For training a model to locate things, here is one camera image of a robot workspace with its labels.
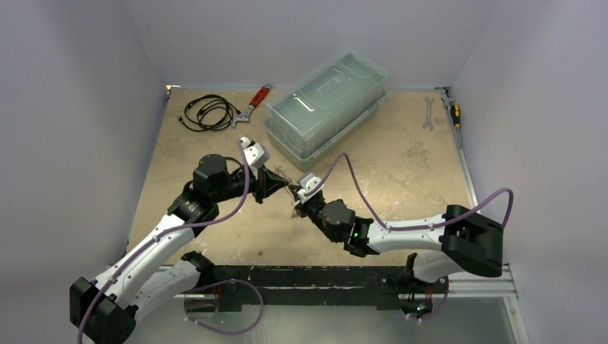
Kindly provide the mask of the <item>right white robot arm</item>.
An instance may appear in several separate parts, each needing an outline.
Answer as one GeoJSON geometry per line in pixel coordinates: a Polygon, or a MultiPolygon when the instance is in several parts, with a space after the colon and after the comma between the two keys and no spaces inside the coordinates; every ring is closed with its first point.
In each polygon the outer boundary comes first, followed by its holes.
{"type": "Polygon", "coordinates": [[[449,205],[444,213],[426,219],[380,224],[357,216],[341,199],[325,201],[321,191],[306,196],[300,186],[289,190],[295,213],[354,256],[413,250],[402,273],[404,286],[413,292],[457,272],[502,275],[503,225],[463,206],[449,205]]]}

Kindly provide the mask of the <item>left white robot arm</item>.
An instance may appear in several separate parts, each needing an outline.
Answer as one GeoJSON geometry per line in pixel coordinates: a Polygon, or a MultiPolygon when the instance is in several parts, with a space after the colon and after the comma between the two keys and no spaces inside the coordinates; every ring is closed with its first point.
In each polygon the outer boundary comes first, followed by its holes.
{"type": "Polygon", "coordinates": [[[166,214],[131,251],[93,279],[70,287],[70,321],[77,343],[124,343],[149,312],[182,292],[218,293],[236,278],[217,279],[217,266],[199,252],[186,253],[165,272],[161,265],[211,225],[233,217],[248,195],[259,204],[288,180],[266,167],[261,145],[243,148],[241,165],[229,172],[227,157],[203,156],[166,214]]]}

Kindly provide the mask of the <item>white oval keyring holder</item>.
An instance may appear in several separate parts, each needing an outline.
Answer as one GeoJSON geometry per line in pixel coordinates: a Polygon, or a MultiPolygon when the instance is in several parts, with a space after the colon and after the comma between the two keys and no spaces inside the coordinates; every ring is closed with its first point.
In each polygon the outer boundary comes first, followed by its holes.
{"type": "MultiPolygon", "coordinates": [[[[286,169],[283,168],[282,166],[273,166],[272,167],[272,171],[275,172],[275,173],[277,173],[277,174],[279,174],[279,175],[281,175],[281,176],[283,176],[283,177],[289,178],[290,179],[290,185],[289,186],[297,186],[296,184],[293,183],[291,177],[289,177],[289,175],[287,175],[286,169]]],[[[291,195],[290,195],[290,193],[288,191],[288,188],[287,187],[286,188],[282,188],[282,190],[284,190],[287,193],[288,197],[290,198],[290,205],[292,206],[293,199],[292,199],[292,197],[291,197],[291,195]]],[[[290,217],[291,218],[300,218],[296,214],[296,207],[292,206],[292,209],[293,210],[292,210],[292,213],[291,213],[290,217]]]]}

